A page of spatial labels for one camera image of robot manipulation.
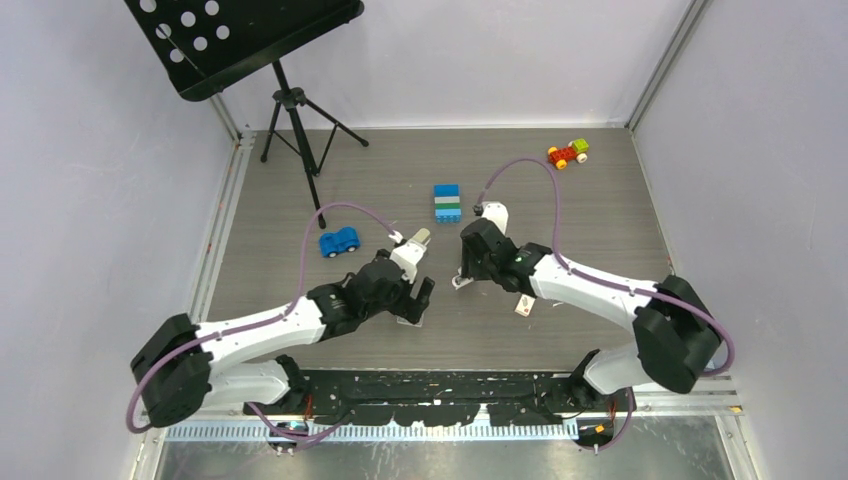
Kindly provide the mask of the white staple remover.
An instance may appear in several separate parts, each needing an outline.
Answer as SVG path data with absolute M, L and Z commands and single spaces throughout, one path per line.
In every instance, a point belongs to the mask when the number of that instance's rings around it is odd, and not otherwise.
M 472 278 L 465 278 L 462 275 L 456 275 L 451 279 L 451 285 L 454 289 L 458 290 L 467 286 L 473 282 Z

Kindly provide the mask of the white staple box sleeve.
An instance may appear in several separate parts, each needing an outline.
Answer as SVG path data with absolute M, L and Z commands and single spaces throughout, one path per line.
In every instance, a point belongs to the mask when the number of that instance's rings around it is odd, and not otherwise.
M 514 308 L 514 312 L 522 317 L 529 317 L 535 301 L 534 297 L 522 295 Z

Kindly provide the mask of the beige white stapler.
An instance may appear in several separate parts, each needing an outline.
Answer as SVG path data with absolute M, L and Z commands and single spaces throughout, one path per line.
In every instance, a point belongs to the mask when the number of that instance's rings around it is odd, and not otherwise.
M 419 229 L 415 235 L 411 238 L 412 241 L 427 246 L 432 238 L 432 234 L 429 229 L 421 228 Z

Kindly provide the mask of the staple tray with staples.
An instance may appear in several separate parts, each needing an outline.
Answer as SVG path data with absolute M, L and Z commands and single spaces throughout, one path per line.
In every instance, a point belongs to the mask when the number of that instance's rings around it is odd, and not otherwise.
M 403 326 L 411 326 L 411 327 L 415 327 L 415 328 L 421 328 L 422 327 L 422 321 L 421 320 L 413 322 L 413 321 L 407 320 L 405 318 L 396 317 L 396 322 L 399 325 L 403 325 Z

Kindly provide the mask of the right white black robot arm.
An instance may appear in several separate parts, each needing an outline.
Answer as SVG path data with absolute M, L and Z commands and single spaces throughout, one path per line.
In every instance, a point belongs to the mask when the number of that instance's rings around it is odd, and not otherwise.
M 622 327 L 630 343 L 592 350 L 566 378 L 574 403 L 596 410 L 625 388 L 656 383 L 686 394 L 723 342 L 691 285 L 669 275 L 636 281 L 588 268 L 535 243 L 517 246 L 495 222 L 479 218 L 460 233 L 456 285 L 492 281 L 511 293 L 575 306 Z

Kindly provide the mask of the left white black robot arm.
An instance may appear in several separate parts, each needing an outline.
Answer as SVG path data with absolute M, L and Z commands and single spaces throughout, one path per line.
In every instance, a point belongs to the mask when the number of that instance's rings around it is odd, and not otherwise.
M 298 412 L 307 398 L 291 360 L 269 359 L 286 348 L 355 332 L 388 312 L 421 320 L 435 286 L 416 285 L 421 244 L 381 250 L 356 273 L 319 285 L 283 306 L 244 317 L 193 323 L 187 314 L 166 319 L 130 362 L 137 386 L 126 412 L 133 433 L 182 422 L 203 408 L 233 403 L 273 405 Z

